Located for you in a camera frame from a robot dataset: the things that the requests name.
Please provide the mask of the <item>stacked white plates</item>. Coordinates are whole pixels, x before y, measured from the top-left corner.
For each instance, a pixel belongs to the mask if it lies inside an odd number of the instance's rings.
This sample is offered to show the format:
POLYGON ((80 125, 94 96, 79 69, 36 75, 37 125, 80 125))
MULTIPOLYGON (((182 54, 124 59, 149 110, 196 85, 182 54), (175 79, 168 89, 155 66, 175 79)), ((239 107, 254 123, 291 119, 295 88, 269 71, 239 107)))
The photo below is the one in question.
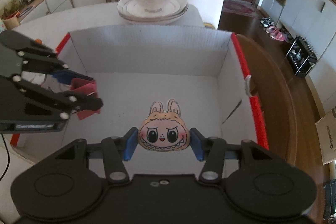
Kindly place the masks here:
POLYGON ((120 0, 117 4, 118 14, 130 24, 170 24, 181 19, 188 8, 187 0, 169 0, 157 11, 146 10, 136 0, 120 0))

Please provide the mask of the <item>labubu plush face toy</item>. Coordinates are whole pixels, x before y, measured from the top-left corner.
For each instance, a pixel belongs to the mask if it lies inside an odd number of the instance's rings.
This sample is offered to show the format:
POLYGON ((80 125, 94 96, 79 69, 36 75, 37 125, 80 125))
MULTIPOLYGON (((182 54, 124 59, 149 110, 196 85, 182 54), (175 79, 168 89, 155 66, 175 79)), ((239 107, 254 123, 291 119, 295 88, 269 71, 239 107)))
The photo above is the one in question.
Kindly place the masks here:
POLYGON ((190 145, 191 134, 181 118, 178 102, 170 99, 167 109, 162 102, 153 102, 148 117, 138 129, 137 140, 143 148, 155 152, 186 149, 190 145))

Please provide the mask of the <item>black shoe rack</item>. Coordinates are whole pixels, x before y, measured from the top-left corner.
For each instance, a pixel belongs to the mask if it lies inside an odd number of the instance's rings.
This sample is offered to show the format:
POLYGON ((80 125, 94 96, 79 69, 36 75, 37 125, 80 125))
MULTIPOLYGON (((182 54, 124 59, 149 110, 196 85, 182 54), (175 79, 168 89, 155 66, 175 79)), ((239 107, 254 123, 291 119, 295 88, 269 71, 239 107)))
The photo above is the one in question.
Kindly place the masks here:
POLYGON ((295 76, 304 79, 318 59, 313 47, 302 36, 296 36, 285 56, 295 76))

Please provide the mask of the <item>brown cardboard box on floor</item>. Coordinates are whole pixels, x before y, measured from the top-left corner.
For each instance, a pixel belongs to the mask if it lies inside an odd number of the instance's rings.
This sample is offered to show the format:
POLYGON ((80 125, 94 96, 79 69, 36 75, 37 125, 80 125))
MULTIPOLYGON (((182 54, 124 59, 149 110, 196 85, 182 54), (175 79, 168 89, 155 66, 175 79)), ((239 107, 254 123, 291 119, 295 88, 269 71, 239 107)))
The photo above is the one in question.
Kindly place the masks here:
POLYGON ((323 165, 335 161, 335 141, 336 141, 336 114, 335 108, 331 109, 316 124, 319 145, 321 149, 323 165))

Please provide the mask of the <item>white side cabinet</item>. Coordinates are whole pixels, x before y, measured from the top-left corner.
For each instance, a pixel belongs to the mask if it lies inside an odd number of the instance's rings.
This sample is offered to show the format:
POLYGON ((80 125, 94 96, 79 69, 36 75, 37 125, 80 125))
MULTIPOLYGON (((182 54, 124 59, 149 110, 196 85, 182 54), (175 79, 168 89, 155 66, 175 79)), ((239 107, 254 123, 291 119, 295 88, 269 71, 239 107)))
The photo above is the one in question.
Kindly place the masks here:
POLYGON ((73 9, 74 5, 72 0, 35 0, 29 7, 31 9, 18 18, 20 25, 56 12, 73 9))

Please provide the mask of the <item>red cardboard box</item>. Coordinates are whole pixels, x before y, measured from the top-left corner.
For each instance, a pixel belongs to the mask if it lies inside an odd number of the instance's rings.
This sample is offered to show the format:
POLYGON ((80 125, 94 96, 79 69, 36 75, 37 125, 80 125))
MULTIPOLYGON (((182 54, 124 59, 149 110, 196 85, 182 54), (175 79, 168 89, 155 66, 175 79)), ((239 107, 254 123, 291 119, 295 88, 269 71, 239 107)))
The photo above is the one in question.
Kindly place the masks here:
POLYGON ((103 101, 97 114, 70 117, 55 133, 23 134, 19 151, 32 161, 84 138, 97 142, 139 127, 150 109, 171 112, 206 137, 250 139, 268 147, 251 71, 238 37, 191 26, 114 25, 72 31, 55 47, 60 60, 93 77, 103 101))

